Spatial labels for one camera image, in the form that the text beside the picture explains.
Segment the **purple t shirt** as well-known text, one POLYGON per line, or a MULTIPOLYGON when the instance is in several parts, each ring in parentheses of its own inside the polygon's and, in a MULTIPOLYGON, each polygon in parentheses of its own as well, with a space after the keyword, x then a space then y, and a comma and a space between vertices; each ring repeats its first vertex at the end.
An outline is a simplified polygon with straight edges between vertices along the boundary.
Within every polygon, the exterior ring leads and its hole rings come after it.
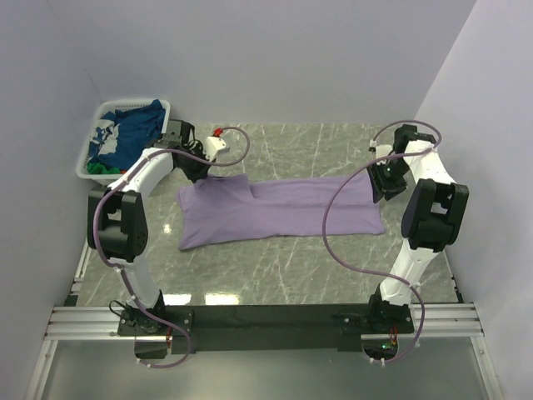
POLYGON ((177 193, 181 251, 275 236, 385 232, 365 173, 251 182, 246 174, 209 176, 177 193))

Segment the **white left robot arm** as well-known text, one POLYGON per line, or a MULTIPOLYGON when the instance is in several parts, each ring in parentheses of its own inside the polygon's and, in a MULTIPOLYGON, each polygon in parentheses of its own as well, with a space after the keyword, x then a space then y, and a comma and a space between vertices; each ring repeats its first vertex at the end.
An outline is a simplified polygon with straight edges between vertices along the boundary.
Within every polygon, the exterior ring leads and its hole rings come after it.
POLYGON ((201 141, 191 124, 180 121, 178 125, 176 137, 163 133, 118 180, 96 186, 88 198, 88 245, 117 273, 128 295, 119 317, 149 335, 164 329, 167 315, 162 292, 143 256, 148 241, 144 198, 176 168, 193 182, 205 178, 228 149, 223 127, 201 141))

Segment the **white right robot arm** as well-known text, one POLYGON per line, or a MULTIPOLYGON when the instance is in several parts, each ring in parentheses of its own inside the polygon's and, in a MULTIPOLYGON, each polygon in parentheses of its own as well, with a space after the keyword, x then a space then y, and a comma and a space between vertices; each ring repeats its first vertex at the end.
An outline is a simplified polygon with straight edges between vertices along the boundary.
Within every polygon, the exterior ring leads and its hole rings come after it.
POLYGON ((419 125, 430 126, 400 121, 391 145, 371 139, 374 163, 366 168, 374 203, 402 194, 407 189, 407 174, 415 184, 401 220, 401 250, 391 276, 378 288, 382 301, 398 307, 411 302, 412 288, 427 266, 456 241, 470 195, 469 188, 456 182, 441 161, 437 152, 441 135, 436 130, 419 132, 419 125))

